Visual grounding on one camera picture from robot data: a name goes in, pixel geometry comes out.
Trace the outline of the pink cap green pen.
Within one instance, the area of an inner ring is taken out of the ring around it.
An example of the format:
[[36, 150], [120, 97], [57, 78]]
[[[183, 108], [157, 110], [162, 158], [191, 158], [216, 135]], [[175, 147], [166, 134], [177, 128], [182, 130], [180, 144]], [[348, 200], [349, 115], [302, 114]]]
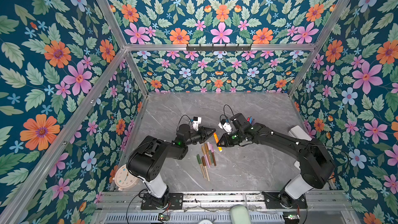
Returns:
[[214, 156], [214, 148], [212, 146], [212, 144], [210, 142], [208, 142], [208, 149], [209, 149], [209, 155], [210, 155], [210, 159], [211, 162], [213, 163], [214, 166], [216, 166], [216, 160], [215, 160], [215, 156]]

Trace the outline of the orange marker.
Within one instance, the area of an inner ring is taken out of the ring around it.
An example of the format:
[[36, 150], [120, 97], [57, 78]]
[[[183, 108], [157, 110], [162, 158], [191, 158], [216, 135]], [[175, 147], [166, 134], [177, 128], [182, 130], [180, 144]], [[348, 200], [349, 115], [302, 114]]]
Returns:
[[217, 148], [220, 152], [222, 152], [222, 148], [219, 146], [219, 138], [216, 133], [214, 133], [214, 139], [216, 141]]

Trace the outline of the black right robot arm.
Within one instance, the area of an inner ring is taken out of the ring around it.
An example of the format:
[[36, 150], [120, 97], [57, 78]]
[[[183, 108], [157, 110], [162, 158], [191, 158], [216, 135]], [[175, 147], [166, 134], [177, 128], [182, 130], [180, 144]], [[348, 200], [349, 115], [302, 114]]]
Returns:
[[272, 147], [290, 155], [300, 165], [300, 174], [288, 181], [275, 198], [284, 208], [292, 208], [297, 201], [312, 189], [322, 189], [335, 170], [332, 156], [318, 139], [298, 138], [306, 132], [299, 126], [294, 137], [276, 132], [264, 124], [250, 123], [238, 113], [232, 117], [229, 123], [233, 124], [235, 131], [226, 132], [217, 143], [218, 147], [234, 147], [257, 144]]

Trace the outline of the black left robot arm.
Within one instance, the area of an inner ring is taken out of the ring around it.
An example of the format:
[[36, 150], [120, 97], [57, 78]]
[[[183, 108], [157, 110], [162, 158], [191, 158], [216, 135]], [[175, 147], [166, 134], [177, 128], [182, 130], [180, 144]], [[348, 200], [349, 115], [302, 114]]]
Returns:
[[160, 171], [167, 158], [182, 160], [189, 151], [189, 145], [203, 144], [215, 134], [215, 128], [199, 126], [197, 129], [181, 124], [176, 130], [176, 138], [163, 141], [147, 136], [130, 154], [126, 168], [139, 178], [147, 188], [143, 195], [142, 210], [182, 209], [183, 194], [171, 194], [163, 181]]

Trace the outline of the tan cap pink pen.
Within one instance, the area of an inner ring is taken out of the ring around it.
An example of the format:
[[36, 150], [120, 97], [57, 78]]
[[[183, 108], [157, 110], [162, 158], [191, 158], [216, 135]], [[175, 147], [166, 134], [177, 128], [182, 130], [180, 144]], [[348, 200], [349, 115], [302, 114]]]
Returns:
[[204, 145], [201, 146], [201, 149], [202, 149], [202, 153], [204, 155], [205, 164], [209, 168], [210, 167], [210, 163], [208, 161], [208, 157], [207, 157], [207, 153], [206, 153], [206, 149], [205, 149]]

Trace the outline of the green cap beige pen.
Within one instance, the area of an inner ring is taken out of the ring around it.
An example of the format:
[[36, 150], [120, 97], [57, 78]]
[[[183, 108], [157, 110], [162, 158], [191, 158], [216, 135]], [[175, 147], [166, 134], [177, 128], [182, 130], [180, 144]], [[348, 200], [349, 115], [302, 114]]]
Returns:
[[197, 154], [197, 161], [198, 161], [198, 164], [199, 164], [200, 169], [202, 171], [203, 177], [206, 179], [207, 178], [206, 177], [206, 173], [205, 173], [205, 170], [204, 170], [204, 167], [203, 167], [201, 156], [199, 154]]

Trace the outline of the brown cap beige pen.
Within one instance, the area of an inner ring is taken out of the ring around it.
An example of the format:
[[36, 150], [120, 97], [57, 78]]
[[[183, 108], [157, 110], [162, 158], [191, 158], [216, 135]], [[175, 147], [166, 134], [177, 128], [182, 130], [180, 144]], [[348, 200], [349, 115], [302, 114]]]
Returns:
[[206, 164], [205, 157], [202, 156], [202, 157], [201, 157], [201, 160], [202, 160], [202, 164], [203, 164], [203, 167], [204, 167], [206, 179], [207, 179], [208, 181], [210, 181], [210, 177], [209, 177], [209, 173], [208, 173], [208, 169], [207, 169], [207, 164]]

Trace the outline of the white rectangular box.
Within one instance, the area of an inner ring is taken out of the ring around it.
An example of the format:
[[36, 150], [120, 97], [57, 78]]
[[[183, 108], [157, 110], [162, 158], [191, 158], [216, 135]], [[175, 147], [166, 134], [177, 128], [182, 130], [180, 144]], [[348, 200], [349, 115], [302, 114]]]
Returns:
[[291, 128], [288, 132], [289, 136], [296, 138], [296, 139], [301, 139], [301, 140], [307, 140], [311, 141], [312, 138], [310, 137], [309, 134], [307, 134], [300, 126], [296, 125], [295, 127]]

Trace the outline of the pale green rounded object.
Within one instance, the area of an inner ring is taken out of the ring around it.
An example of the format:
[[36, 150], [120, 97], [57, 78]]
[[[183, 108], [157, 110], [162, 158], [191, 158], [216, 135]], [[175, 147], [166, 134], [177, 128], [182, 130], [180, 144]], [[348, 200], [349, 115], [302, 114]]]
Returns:
[[249, 211], [243, 205], [237, 205], [230, 209], [230, 219], [232, 224], [251, 224]]

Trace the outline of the beige round alarm clock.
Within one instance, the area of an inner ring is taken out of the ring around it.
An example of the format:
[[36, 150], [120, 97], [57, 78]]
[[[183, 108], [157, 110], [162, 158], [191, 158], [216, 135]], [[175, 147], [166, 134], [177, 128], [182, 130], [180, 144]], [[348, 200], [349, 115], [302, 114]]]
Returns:
[[124, 191], [135, 187], [140, 180], [131, 174], [124, 164], [116, 171], [113, 181], [118, 191]]

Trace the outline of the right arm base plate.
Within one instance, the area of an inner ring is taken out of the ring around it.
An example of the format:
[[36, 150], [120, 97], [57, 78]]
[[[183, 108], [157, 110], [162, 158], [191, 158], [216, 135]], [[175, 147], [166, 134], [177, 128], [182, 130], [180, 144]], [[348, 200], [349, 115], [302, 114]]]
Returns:
[[262, 191], [262, 196], [264, 197], [264, 202], [269, 209], [307, 209], [308, 205], [306, 202], [305, 195], [301, 195], [298, 199], [291, 198], [287, 193], [283, 192], [269, 192]]

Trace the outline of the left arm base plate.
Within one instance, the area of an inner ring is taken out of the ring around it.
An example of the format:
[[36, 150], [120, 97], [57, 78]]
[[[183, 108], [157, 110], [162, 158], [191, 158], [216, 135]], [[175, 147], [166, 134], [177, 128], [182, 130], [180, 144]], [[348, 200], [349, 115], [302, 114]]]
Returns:
[[183, 205], [182, 193], [168, 193], [162, 198], [156, 198], [149, 193], [144, 194], [141, 210], [181, 210]]

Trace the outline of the black wall hook rail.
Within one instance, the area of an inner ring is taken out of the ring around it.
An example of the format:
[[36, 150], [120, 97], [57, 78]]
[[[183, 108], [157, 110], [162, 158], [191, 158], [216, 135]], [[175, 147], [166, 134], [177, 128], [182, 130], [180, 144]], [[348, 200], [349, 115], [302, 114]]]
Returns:
[[197, 44], [197, 45], [187, 45], [186, 51], [226, 51], [226, 52], [236, 52], [236, 51], [250, 51], [252, 45], [241, 45], [241, 44]]

